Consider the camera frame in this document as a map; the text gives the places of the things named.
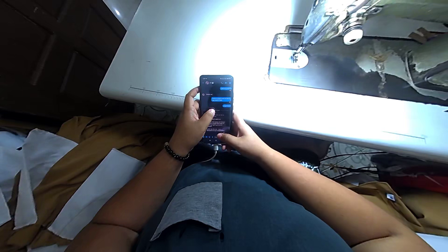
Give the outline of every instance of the chat bubble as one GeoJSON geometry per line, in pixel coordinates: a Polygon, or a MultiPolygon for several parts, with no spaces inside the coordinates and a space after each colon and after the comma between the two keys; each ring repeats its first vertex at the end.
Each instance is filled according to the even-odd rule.
{"type": "Polygon", "coordinates": [[[211,98],[212,102],[227,102],[227,101],[232,101],[231,97],[212,97],[211,98]]]}

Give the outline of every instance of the ruler marking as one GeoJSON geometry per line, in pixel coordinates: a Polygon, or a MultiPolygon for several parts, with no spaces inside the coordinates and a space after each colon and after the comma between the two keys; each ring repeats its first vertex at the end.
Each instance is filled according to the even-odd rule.
{"type": "Polygon", "coordinates": [[[163,92],[157,92],[157,91],[152,91],[152,90],[147,90],[147,89],[143,89],[143,88],[137,88],[137,87],[129,87],[130,89],[132,88],[132,89],[137,89],[137,90],[141,90],[141,91],[143,91],[143,93],[144,93],[144,91],[147,91],[147,92],[153,92],[153,93],[155,93],[155,95],[156,96],[158,96],[159,94],[161,94],[161,95],[167,95],[167,96],[175,96],[175,98],[185,98],[184,96],[178,96],[178,95],[173,95],[173,94],[167,94],[167,93],[163,93],[163,92]]]}

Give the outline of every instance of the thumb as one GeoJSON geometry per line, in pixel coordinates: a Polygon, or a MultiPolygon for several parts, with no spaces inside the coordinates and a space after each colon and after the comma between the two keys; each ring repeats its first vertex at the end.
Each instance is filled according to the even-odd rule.
{"type": "Polygon", "coordinates": [[[201,128],[205,131],[210,124],[210,122],[213,120],[213,117],[215,116],[215,110],[209,109],[207,112],[205,112],[201,118],[199,119],[199,124],[201,128]]]}
{"type": "Polygon", "coordinates": [[[228,143],[232,145],[233,147],[238,146],[238,137],[233,136],[231,134],[219,133],[218,139],[221,140],[223,143],[228,143]]]}

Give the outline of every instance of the gray fabric patch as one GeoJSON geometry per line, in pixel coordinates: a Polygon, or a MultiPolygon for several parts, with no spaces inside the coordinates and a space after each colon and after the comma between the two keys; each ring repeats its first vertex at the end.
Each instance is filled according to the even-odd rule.
{"type": "Polygon", "coordinates": [[[202,222],[214,230],[221,230],[223,184],[203,182],[179,190],[169,203],[151,241],[169,226],[186,221],[202,222]]]}

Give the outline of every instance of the wooden door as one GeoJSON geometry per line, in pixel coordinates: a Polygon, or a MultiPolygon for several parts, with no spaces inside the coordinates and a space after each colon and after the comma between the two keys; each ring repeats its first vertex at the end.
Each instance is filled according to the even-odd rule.
{"type": "Polygon", "coordinates": [[[129,112],[99,93],[125,33],[102,0],[0,0],[0,109],[61,120],[129,112]]]}

